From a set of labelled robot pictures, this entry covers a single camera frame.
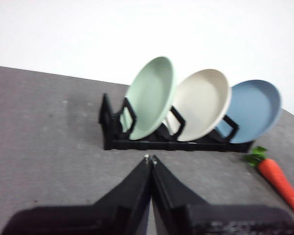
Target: orange carrot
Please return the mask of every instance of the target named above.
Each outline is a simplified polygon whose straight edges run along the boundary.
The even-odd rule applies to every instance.
[[[285,177],[278,163],[272,159],[264,159],[258,164],[257,168],[294,210],[294,188]]]

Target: green carrot top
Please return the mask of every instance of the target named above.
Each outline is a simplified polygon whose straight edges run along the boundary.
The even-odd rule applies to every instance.
[[[252,149],[251,154],[244,155],[243,157],[251,166],[258,166],[258,164],[261,163],[264,159],[267,159],[265,154],[266,151],[266,148],[257,146]]]

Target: white wall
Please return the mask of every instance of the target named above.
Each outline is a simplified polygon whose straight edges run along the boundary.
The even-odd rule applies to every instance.
[[[294,0],[0,0],[0,66],[130,84],[158,55],[270,81],[294,114]]]

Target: plate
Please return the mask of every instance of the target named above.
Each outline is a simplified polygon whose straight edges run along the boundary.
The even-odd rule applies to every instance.
[[[146,137],[161,125],[171,108],[175,89],[173,66],[167,57],[157,57],[142,68],[125,95],[136,115],[131,140]],[[120,122],[126,132],[132,123],[128,110],[124,110]]]
[[[232,100],[227,115],[239,126],[231,143],[255,140],[278,121],[281,114],[281,96],[277,88],[263,80],[249,80],[232,88]],[[216,130],[227,136],[231,128],[222,121]]]
[[[177,87],[173,106],[185,119],[178,141],[193,141],[211,132],[223,118],[231,99],[231,88],[218,70],[202,70]],[[169,113],[164,121],[171,134],[180,124]]]

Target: toy carrot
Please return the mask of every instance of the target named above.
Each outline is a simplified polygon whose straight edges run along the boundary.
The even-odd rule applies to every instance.
[[[252,166],[257,167],[259,172],[277,189],[284,200],[294,210],[294,188],[287,180],[282,169],[275,160],[266,157],[267,149],[256,147],[251,155],[245,155],[245,160]]]

